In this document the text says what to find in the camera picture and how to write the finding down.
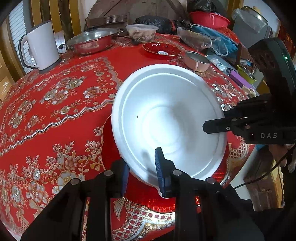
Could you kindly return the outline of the person's right hand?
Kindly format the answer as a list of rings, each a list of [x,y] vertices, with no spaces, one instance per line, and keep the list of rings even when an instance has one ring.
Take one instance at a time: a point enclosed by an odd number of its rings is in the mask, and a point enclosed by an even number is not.
[[[292,149],[292,145],[269,145],[268,149],[281,168],[289,173],[295,170],[295,150],[290,156],[287,155]]]

